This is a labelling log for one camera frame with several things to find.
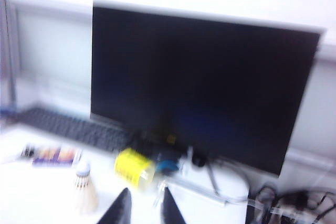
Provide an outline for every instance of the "computer monitor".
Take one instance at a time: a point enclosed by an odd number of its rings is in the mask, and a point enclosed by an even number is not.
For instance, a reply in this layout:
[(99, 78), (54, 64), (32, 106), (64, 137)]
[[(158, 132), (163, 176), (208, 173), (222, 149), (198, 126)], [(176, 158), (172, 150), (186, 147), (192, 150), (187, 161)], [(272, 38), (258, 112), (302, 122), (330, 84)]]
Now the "computer monitor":
[(280, 174), (320, 32), (94, 3), (91, 113)]

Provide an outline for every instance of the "black cable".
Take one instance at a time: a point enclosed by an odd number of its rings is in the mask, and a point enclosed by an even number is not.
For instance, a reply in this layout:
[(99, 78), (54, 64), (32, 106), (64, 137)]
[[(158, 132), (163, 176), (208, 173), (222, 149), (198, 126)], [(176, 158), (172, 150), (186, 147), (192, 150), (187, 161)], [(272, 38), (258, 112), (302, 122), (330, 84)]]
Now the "black cable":
[(328, 213), (330, 213), (332, 210), (336, 209), (336, 204), (334, 204), (332, 207), (328, 208), (326, 211), (322, 212), (321, 214), (317, 215), (314, 223), (318, 222), (320, 219), (324, 218)]

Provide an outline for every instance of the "keyboard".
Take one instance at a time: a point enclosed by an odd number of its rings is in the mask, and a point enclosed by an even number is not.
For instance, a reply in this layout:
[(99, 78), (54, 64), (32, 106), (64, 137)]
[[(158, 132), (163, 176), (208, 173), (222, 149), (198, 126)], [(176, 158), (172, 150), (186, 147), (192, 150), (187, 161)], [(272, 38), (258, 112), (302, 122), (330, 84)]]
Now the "keyboard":
[(106, 151), (120, 151), (130, 145), (132, 134), (117, 126), (106, 126), (35, 107), (16, 114), (15, 121)]

